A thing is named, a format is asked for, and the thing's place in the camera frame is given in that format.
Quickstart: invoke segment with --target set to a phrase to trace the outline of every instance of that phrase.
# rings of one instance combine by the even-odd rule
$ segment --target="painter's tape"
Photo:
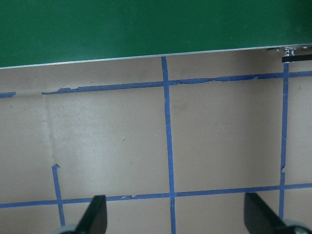
[[[312,183],[285,185],[285,189],[307,189],[307,188],[312,188]]]
[[[267,73],[267,74],[255,74],[255,75],[242,75],[242,76],[228,76],[228,77],[218,77],[218,78],[194,78],[194,79],[180,79],[171,80],[169,85],[178,84],[200,84],[207,83],[210,81],[239,81],[239,80],[251,80],[251,79],[270,79],[270,78],[281,78],[283,73]]]
[[[59,214],[59,221],[61,226],[65,226],[65,217],[64,217],[64,211],[63,211],[63,202],[62,202],[62,196],[60,193],[60,188],[59,188],[59,176],[58,176],[58,166],[55,164],[52,166],[52,174],[53,174],[53,181],[54,181],[54,188],[55,188],[55,195],[57,197],[57,202],[58,202],[58,214]]]
[[[236,193],[254,193],[261,191],[278,190],[279,186],[264,186],[251,188],[237,188],[237,189],[216,189],[204,191],[178,192],[176,196],[201,196],[201,195],[215,195],[215,194],[236,194]]]
[[[112,84],[112,85],[98,85],[98,86],[84,86],[76,89],[62,88],[56,92],[45,93],[42,95],[50,94],[68,94],[68,93],[81,93],[81,92],[94,92],[94,91],[107,91],[107,90],[119,90],[119,89],[138,89],[138,88],[151,88],[163,86],[162,81],[155,82],[143,82],[143,83],[129,83],[129,84]]]
[[[169,75],[166,57],[161,57],[162,75],[164,79],[164,97],[165,97],[165,121],[167,136],[167,154],[169,171],[169,194],[170,194],[170,219],[171,234],[176,234],[176,208],[175,208],[175,179],[174,179],[174,157],[172,150],[172,133],[170,118],[170,93],[169,93]]]
[[[27,201],[27,202],[15,202],[15,203],[5,203],[0,204],[0,208],[14,208],[14,207],[24,207],[24,206],[43,206],[43,205],[57,205],[56,200],[51,201]]]
[[[287,116],[288,116],[288,77],[289,64],[284,63],[283,73],[283,110],[282,110],[282,140],[281,140],[281,167],[280,167],[280,191],[279,191],[279,217],[284,217],[285,200],[285,172],[286,166],[286,143],[287,143]]]
[[[312,71],[289,72],[289,77],[312,77]]]
[[[143,194],[143,195],[132,196],[132,200],[151,199],[151,198],[166,198],[166,197],[170,197],[170,194],[169,193],[165,193],[165,194]]]
[[[11,98],[16,95],[16,92],[0,93],[0,98]]]

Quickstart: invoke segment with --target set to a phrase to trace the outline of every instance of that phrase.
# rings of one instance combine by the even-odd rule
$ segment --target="green board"
[[[312,43],[311,0],[0,0],[0,67]]]

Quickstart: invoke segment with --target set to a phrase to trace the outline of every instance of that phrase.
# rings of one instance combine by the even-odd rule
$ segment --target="green panel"
[[[0,0],[0,67],[312,43],[311,0]]]

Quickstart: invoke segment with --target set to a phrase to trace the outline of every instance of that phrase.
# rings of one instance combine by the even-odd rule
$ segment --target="floor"
[[[312,228],[312,62],[246,50],[0,70],[0,233],[105,194],[108,234],[248,233],[245,192]]]

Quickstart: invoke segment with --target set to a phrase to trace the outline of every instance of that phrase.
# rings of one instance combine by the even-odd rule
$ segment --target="beige floor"
[[[167,57],[169,80],[282,73],[282,54]],[[290,64],[311,71],[312,62]],[[41,95],[60,88],[163,81],[161,58],[0,70],[0,204],[169,192],[163,87]],[[312,80],[290,78],[286,184],[312,183]],[[175,192],[278,186],[283,79],[170,86]],[[278,212],[279,191],[259,192]],[[285,191],[285,218],[312,228],[312,189]],[[88,203],[64,204],[66,224]],[[177,234],[247,233],[243,193],[175,198]],[[0,233],[50,234],[57,205],[0,208]],[[108,234],[170,234],[170,199],[108,202]]]

